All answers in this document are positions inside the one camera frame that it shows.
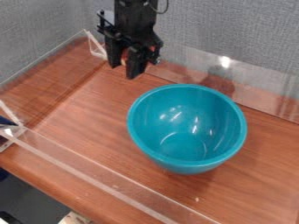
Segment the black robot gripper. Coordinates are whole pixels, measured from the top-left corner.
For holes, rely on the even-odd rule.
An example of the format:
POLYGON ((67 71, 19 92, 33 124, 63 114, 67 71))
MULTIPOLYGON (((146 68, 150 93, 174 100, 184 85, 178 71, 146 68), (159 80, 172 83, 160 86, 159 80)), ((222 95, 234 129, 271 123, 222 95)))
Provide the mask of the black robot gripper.
POLYGON ((164 42, 155 34, 159 0, 115 0, 115 10, 99 10, 98 32, 106 37, 107 61, 112 68, 122 65, 127 51, 126 77, 132 80, 146 70, 148 49, 162 49, 164 42))

